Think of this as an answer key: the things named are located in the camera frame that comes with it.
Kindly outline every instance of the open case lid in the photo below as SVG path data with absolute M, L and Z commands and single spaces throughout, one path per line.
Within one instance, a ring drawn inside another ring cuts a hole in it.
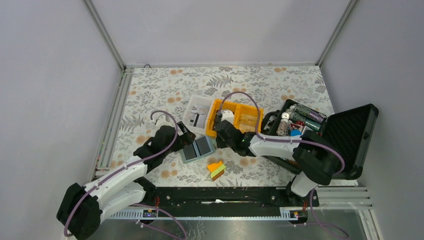
M 328 117 L 322 137 L 345 161 L 343 172 L 335 175 L 335 179 L 354 180 L 361 176 L 378 115 L 379 110 L 367 104 Z

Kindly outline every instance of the floral tablecloth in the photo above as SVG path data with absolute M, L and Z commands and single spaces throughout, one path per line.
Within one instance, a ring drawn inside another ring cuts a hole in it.
M 152 111 L 168 111 L 179 121 L 191 95 L 222 99 L 233 91 L 250 94 L 265 114 L 280 109 L 287 99 L 328 116 L 334 113 L 318 66 L 136 68 L 109 166 L 121 165 L 155 135 L 155 124 L 149 119 Z M 230 101 L 253 105 L 242 94 L 233 95 Z M 226 170 L 212 181 L 207 165 L 218 161 Z M 145 177 L 158 187 L 246 187 L 285 186 L 294 175 L 263 157 L 241 157 L 226 148 L 187 164 L 179 153 L 172 153 Z

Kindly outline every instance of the black robotic arm joint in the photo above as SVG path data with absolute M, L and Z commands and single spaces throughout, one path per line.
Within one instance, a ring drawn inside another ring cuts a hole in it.
M 80 186 L 78 183 L 74 183 L 68 187 L 56 214 L 59 222 L 63 225 L 66 224 L 72 209 L 84 194 L 86 194 L 85 187 Z M 69 223 L 68 230 L 78 240 L 87 239 L 100 226 L 100 216 L 103 211 L 100 210 L 97 199 L 97 196 L 88 195 L 75 211 Z
M 230 147 L 235 153 L 242 157 L 255 157 L 250 151 L 251 139 L 254 132 L 242 133 L 231 122 L 224 120 L 215 124 L 216 145 L 220 149 Z
M 336 150 L 313 131 L 306 131 L 301 138 Z M 336 170 L 340 169 L 340 160 L 337 156 L 322 147 L 307 143 L 300 143 L 293 150 L 293 158 L 309 179 L 321 185 L 329 185 Z
M 166 156 L 170 153 L 178 152 L 183 149 L 185 146 L 190 145 L 196 138 L 196 135 L 189 131 L 184 123 L 181 121 L 177 123 L 178 127 L 182 131 L 182 135 L 177 135 L 175 142 L 172 146 L 165 151 L 164 153 L 149 159 L 144 162 L 147 165 L 147 173 L 161 165 Z M 166 148 L 175 137 L 175 127 L 164 125 L 161 126 L 157 131 L 154 137 L 150 137 L 143 146 L 137 148 L 134 151 L 133 155 L 138 156 L 141 159 L 152 156 L 156 153 L 159 153 L 164 148 Z

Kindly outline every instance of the blue object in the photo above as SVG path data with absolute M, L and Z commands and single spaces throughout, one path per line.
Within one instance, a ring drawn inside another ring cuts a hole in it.
M 297 129 L 292 130 L 291 133 L 290 133 L 290 137 L 299 136 L 299 135 L 302 135 L 302 133 L 301 133 L 301 131 L 299 131 Z

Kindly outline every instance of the black carrying case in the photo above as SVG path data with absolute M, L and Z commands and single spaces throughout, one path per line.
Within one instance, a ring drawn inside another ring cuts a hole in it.
M 277 128 L 282 113 L 295 104 L 299 103 L 288 99 L 281 110 L 266 114 L 262 121 L 261 133 L 277 136 Z M 377 107 L 373 104 L 367 104 L 328 116 L 321 123 L 318 133 L 335 147 L 335 150 L 343 157 L 345 162 L 343 172 L 333 176 L 333 179 L 355 180 L 361 176 L 378 115 Z M 294 174 L 301 173 L 295 161 L 288 161 L 275 156 L 265 156 L 265 158 Z

